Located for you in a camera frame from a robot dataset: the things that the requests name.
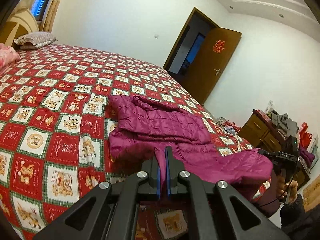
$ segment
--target red bag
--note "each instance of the red bag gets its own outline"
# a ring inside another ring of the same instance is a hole
[[[311,139],[312,139],[312,134],[307,132],[308,125],[307,123],[303,123],[299,129],[299,134],[300,134],[300,146],[307,149]]]

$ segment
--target magenta down jacket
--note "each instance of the magenta down jacket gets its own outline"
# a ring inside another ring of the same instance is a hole
[[[203,120],[184,109],[141,96],[109,95],[108,99],[118,115],[118,126],[109,135],[110,154],[135,161],[155,154],[162,184],[166,146],[172,147],[173,156],[183,161],[187,171],[213,183],[225,180],[249,200],[271,175],[273,165],[258,149],[221,156]]]

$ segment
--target open door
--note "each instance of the open door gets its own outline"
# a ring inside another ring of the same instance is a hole
[[[181,84],[199,104],[203,105],[211,93],[240,38],[240,32],[224,28],[207,34]]]

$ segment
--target bedsheet pattern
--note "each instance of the bedsheet pattern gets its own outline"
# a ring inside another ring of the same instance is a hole
[[[116,127],[107,95],[145,95],[204,120],[221,155],[251,148],[224,134],[168,73],[115,53],[65,45],[20,51],[0,76],[0,207],[22,239],[31,239],[99,182],[122,181],[130,165],[113,163]]]

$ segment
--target drawer handle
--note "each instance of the drawer handle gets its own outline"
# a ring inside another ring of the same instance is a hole
[[[259,130],[261,130],[261,128],[260,128],[260,126],[259,126],[258,124],[256,124],[255,122],[253,122],[253,123],[254,123],[254,125],[255,125],[256,127],[259,128]]]

